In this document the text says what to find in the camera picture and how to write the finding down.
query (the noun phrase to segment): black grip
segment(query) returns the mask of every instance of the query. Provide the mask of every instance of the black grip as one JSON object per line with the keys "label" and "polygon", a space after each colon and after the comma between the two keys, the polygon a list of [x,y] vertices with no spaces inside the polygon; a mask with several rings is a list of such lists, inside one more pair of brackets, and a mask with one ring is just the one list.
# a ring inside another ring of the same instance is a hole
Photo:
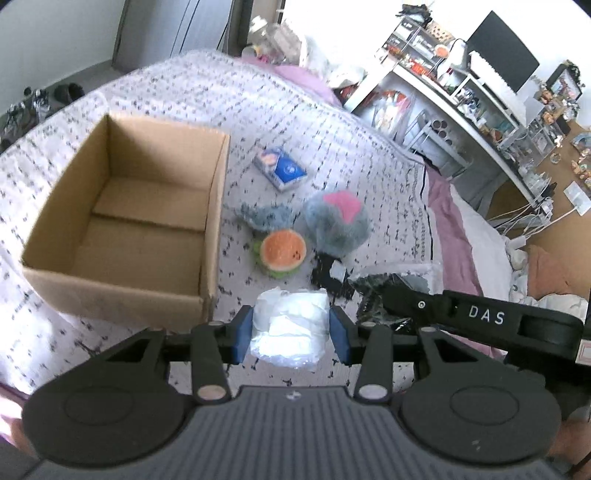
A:
{"label": "black grip", "polygon": [[215,329],[200,325],[191,331],[191,387],[194,399],[201,404],[223,403],[232,398]]}
{"label": "black grip", "polygon": [[385,325],[372,328],[354,396],[369,403],[387,403],[392,396],[392,331]]}

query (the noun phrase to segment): blue packet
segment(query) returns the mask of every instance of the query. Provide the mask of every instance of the blue packet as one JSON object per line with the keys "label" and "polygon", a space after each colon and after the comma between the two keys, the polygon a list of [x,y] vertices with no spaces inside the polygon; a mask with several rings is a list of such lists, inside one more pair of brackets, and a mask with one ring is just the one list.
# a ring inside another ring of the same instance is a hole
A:
{"label": "blue packet", "polygon": [[298,186],[307,176],[305,169],[281,147],[263,150],[253,163],[280,192]]}

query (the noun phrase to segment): cardboard box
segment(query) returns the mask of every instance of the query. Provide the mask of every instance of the cardboard box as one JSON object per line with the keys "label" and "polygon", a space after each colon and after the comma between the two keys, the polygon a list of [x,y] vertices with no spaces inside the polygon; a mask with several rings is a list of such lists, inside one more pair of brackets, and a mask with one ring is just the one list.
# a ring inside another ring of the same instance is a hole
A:
{"label": "cardboard box", "polygon": [[44,205],[22,254],[60,312],[189,330],[211,318],[230,138],[105,116]]}

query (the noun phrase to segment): bed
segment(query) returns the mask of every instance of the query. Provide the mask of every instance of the bed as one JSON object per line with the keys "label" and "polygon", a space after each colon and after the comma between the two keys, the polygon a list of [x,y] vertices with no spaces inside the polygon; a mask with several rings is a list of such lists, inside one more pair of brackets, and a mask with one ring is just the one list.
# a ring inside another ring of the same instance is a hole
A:
{"label": "bed", "polygon": [[[401,157],[387,138],[317,93],[267,69],[211,51],[126,75],[60,111],[0,157],[0,382],[30,393],[90,356],[139,331],[107,319],[55,312],[19,274],[19,258],[52,185],[93,125],[108,111],[208,124],[232,136],[224,192],[219,299],[214,317],[229,320],[243,304],[277,285],[309,287],[313,255],[297,274],[278,282],[263,275],[249,249],[250,230],[235,216],[243,201],[289,203],[295,210],[321,190],[349,189],[368,208],[369,242],[346,259],[363,268],[382,262],[441,266],[442,287],[502,300],[511,266],[504,242],[459,198],[453,186],[426,166]],[[283,194],[251,166],[267,145],[282,145],[311,173]],[[341,302],[354,313],[354,301]],[[359,369],[338,363],[331,348],[314,372],[276,368],[250,355],[228,366],[235,392],[243,384],[347,385]],[[410,364],[394,365],[395,388],[413,377]],[[175,364],[170,382],[190,391],[187,365]]]}

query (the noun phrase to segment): patterned bedsheet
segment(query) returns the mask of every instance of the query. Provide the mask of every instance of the patterned bedsheet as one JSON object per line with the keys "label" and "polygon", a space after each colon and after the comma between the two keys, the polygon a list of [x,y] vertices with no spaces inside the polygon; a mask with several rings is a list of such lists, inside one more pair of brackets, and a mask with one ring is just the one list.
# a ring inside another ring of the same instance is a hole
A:
{"label": "patterned bedsheet", "polygon": [[[223,54],[195,51],[133,72],[63,109],[0,156],[0,381],[26,393],[138,330],[105,320],[56,313],[19,275],[18,259],[52,185],[94,124],[108,111],[198,122],[231,134],[215,318],[230,319],[243,304],[277,284],[309,287],[313,255],[292,277],[264,276],[249,252],[250,230],[237,221],[242,202],[288,203],[298,210],[319,190],[350,189],[372,219],[369,242],[346,262],[360,268],[382,262],[440,262],[427,209],[422,165],[401,160],[384,137],[351,114],[318,102],[297,86]],[[308,181],[278,193],[251,161],[265,146],[281,145],[307,166]],[[228,368],[235,391],[242,384],[349,385],[358,369],[327,354],[316,372],[276,368],[248,356]],[[397,385],[408,365],[394,368]],[[190,388],[186,365],[171,382]]]}

